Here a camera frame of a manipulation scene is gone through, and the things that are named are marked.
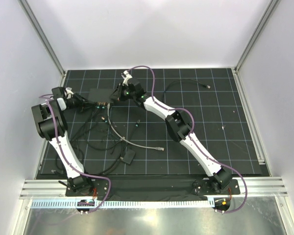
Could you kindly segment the black network switch box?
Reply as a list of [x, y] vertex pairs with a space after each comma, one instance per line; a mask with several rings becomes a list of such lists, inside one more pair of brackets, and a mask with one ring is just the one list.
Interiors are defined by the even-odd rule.
[[114, 89], [98, 89], [92, 88], [88, 94], [88, 100], [94, 103], [111, 103], [110, 96], [114, 92]]

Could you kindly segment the black ethernet cable pulled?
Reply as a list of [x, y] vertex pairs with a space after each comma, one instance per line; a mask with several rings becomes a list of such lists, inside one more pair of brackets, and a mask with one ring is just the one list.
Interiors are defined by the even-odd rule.
[[193, 92], [200, 91], [200, 88], [210, 89], [210, 85], [203, 84], [195, 79], [177, 79], [168, 84], [164, 90], [164, 93], [172, 91], [182, 91], [182, 92]]

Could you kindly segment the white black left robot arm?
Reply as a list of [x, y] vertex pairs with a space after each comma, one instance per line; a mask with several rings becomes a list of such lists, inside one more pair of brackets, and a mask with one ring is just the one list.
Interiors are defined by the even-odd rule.
[[56, 87], [51, 95], [43, 95], [45, 103], [31, 107], [34, 123], [39, 136], [46, 139], [57, 152], [65, 168], [67, 188], [83, 196], [92, 194], [94, 184], [85, 176], [83, 164], [79, 161], [69, 141], [68, 125], [63, 112], [83, 106], [85, 101], [71, 88]]

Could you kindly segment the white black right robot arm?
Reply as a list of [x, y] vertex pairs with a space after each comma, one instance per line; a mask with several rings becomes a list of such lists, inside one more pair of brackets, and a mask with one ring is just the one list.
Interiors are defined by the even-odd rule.
[[170, 107], [152, 94], [148, 95], [134, 78], [119, 83], [110, 97], [114, 102], [131, 99], [138, 107], [163, 119], [170, 138], [184, 146], [202, 166], [210, 180], [212, 191], [222, 194], [228, 190], [232, 175], [225, 170], [227, 166], [218, 162], [201, 144], [194, 133], [194, 118], [188, 110]]

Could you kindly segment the black grid mat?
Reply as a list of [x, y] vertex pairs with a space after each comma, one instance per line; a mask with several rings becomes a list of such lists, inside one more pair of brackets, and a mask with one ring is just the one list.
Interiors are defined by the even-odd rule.
[[[197, 138], [217, 161], [245, 176], [269, 175], [253, 143], [230, 68], [137, 69], [133, 76], [158, 100], [191, 112]], [[168, 84], [184, 78], [195, 79], [211, 88], [164, 93]], [[114, 104], [110, 111], [68, 110], [64, 116], [77, 157], [91, 174], [105, 170], [114, 175], [204, 173], [191, 153], [169, 137], [164, 120], [136, 106], [132, 100]], [[131, 164], [121, 161], [128, 149], [136, 152]]]

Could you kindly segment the small black adapter box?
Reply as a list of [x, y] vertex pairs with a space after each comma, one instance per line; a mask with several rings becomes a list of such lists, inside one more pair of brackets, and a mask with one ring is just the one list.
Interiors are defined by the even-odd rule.
[[127, 165], [130, 165], [136, 155], [136, 152], [132, 149], [128, 149], [123, 157], [121, 157], [121, 161]]

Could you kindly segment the left aluminium corner post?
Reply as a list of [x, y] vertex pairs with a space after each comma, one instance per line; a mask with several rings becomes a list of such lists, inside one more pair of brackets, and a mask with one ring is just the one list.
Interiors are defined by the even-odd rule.
[[53, 64], [59, 71], [62, 77], [64, 77], [66, 71], [61, 65], [58, 57], [56, 56], [47, 36], [44, 33], [44, 30], [42, 29], [39, 21], [37, 20], [32, 8], [30, 7], [27, 0], [18, 0], [18, 3], [20, 4], [22, 10], [24, 11], [25, 15], [27, 16], [28, 20], [30, 21], [33, 29], [35, 30], [38, 38], [40, 39], [42, 45], [44, 46], [45, 50], [47, 51], [50, 59], [52, 60]]

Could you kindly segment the aluminium corner post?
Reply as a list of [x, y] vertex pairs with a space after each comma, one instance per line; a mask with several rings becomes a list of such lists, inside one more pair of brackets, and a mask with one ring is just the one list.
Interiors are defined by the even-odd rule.
[[44, 33], [44, 30], [42, 29], [39, 21], [37, 20], [32, 8], [30, 7], [27, 0], [18, 0], [18, 3], [20, 4], [22, 10], [24, 11], [25, 15], [27, 16], [28, 20], [30, 21], [33, 29], [35, 30], [38, 38], [40, 39], [42, 45], [44, 46], [45, 50], [47, 51], [50, 59], [52, 60], [53, 64], [59, 71], [62, 77], [64, 77], [66, 71], [61, 65], [58, 57], [56, 56], [47, 36]]
[[255, 46], [256, 42], [258, 41], [259, 37], [261, 36], [262, 32], [264, 31], [267, 23], [269, 22], [270, 18], [272, 17], [274, 11], [280, 4], [281, 0], [270, 0], [264, 13], [262, 14], [255, 30], [253, 31], [246, 47], [244, 48], [234, 70], [236, 73], [240, 71], [243, 64], [245, 63], [247, 57], [249, 56], [251, 50]]

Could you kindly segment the right aluminium corner post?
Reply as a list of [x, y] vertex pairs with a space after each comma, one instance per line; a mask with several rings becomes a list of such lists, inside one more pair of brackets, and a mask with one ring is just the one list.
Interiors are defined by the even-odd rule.
[[272, 17], [274, 11], [280, 4], [281, 0], [270, 0], [264, 13], [262, 14], [255, 30], [253, 31], [246, 47], [244, 48], [234, 70], [236, 73], [240, 71], [243, 64], [245, 63], [247, 57], [249, 56], [251, 50], [255, 46], [256, 42], [258, 41], [259, 37], [261, 36], [262, 32], [264, 31], [267, 23], [269, 22], [270, 18]]

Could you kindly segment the aluminium front frame rail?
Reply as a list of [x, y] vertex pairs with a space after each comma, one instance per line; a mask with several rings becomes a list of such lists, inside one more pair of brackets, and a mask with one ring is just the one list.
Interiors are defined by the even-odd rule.
[[[224, 196], [217, 194], [208, 186], [208, 180], [192, 177], [124, 177], [111, 180], [109, 199], [115, 201], [173, 201], [189, 200], [192, 194], [205, 196]], [[287, 190], [280, 177], [233, 178], [231, 193], [235, 197], [287, 196]], [[26, 180], [21, 190], [21, 199], [49, 199], [80, 197], [58, 180]]]

